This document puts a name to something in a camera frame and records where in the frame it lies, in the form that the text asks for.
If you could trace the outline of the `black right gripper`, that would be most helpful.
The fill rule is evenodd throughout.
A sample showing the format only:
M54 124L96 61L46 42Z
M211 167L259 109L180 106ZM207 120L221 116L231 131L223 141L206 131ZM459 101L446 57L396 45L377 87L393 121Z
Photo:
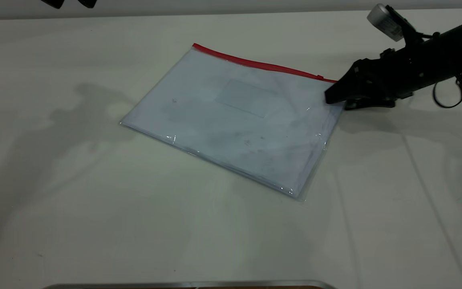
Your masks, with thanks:
M358 60L325 91L326 104L345 101L345 110L394 108L395 100L443 80L442 37Z

